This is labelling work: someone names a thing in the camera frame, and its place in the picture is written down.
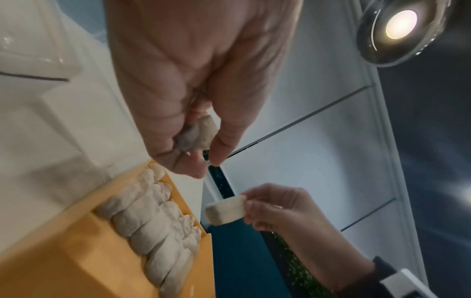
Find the spotlight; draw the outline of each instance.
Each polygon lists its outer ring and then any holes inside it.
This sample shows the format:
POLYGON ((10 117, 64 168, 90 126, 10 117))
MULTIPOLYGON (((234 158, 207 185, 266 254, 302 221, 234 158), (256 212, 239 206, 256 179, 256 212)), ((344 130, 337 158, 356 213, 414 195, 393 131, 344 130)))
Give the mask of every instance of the spotlight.
POLYGON ((400 64, 440 35, 457 0, 373 0, 357 33, 361 56, 378 67, 400 64))

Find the black sleeve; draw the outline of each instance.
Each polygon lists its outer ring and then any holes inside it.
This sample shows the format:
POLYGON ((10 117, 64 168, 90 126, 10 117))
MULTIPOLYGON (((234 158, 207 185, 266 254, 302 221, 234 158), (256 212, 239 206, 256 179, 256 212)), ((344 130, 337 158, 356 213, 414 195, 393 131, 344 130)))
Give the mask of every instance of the black sleeve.
POLYGON ((375 264, 373 274, 338 292, 337 296, 339 298, 394 298, 380 281, 397 271, 380 257, 374 258, 373 262, 375 264))

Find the hand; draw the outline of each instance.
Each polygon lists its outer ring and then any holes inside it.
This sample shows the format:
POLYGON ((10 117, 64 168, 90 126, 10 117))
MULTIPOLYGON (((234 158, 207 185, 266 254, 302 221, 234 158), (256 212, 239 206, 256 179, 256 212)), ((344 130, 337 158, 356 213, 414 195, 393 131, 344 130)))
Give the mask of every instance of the hand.
POLYGON ((302 0, 105 0, 116 77, 147 151, 202 178, 201 153, 172 138, 214 108, 219 166, 260 112, 292 39, 302 0))
POLYGON ((374 263, 342 236, 304 189, 264 184, 244 194, 244 222, 279 234, 326 288, 339 291, 373 273, 374 263))

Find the blue floor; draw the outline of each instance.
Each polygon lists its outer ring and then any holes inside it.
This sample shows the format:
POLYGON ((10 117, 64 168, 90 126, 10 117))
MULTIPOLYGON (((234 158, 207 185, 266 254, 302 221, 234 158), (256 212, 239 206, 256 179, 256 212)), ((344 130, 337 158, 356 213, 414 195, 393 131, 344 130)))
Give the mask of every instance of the blue floor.
POLYGON ((208 229, 212 233, 218 298, 291 298, 259 232, 242 220, 208 229))

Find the yellow tray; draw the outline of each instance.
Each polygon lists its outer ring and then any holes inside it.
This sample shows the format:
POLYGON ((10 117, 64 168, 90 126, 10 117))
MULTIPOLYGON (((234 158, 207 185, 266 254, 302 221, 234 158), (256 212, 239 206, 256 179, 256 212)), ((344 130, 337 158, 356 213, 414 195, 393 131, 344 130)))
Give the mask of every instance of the yellow tray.
MULTIPOLYGON (((0 297, 158 297, 137 256, 110 222, 92 211, 129 186, 148 163, 119 176, 66 209, 0 256, 0 297)), ((170 177, 170 198, 192 214, 170 177)), ((215 297, 211 234, 202 230, 200 252, 181 298, 215 297)))

